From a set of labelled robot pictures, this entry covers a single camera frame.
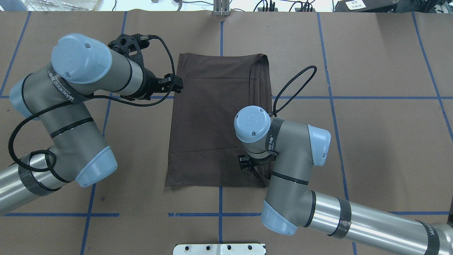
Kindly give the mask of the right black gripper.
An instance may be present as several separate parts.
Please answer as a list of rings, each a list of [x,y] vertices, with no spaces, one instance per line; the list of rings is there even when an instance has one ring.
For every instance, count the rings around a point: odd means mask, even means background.
[[[238,155],[238,163],[241,170],[254,169],[256,166],[264,166],[270,164],[271,161],[275,161],[276,155],[268,155],[265,158],[252,158],[249,155]]]

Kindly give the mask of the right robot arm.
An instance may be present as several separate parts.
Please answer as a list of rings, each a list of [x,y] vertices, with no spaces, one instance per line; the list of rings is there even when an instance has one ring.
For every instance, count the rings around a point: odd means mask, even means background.
[[[234,117],[246,156],[242,168],[274,162],[262,213],[263,225],[283,235],[300,227],[336,239],[404,255],[451,255],[452,226],[427,224],[311,190],[314,166],[323,166],[331,134],[304,123],[272,118],[259,106]]]

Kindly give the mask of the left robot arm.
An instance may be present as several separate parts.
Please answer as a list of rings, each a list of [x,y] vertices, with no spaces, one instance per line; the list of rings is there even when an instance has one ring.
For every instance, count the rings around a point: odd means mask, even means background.
[[[117,170],[118,163],[85,102],[107,99],[151,107],[155,93],[180,93],[183,82],[164,40],[153,34],[121,34],[108,45],[67,34],[51,60],[27,75],[10,92],[13,108],[24,116],[8,140],[13,163],[1,171],[1,215],[48,196],[75,181],[89,187]],[[53,145],[18,157],[14,142],[21,128],[39,120]]]

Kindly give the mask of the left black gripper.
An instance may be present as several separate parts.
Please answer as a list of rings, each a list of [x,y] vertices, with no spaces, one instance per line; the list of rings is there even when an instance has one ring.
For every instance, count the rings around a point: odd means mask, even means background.
[[[175,77],[174,74],[166,74],[164,78],[158,78],[148,69],[144,71],[143,88],[140,91],[141,100],[150,100],[154,93],[181,93],[183,90],[183,80]]]

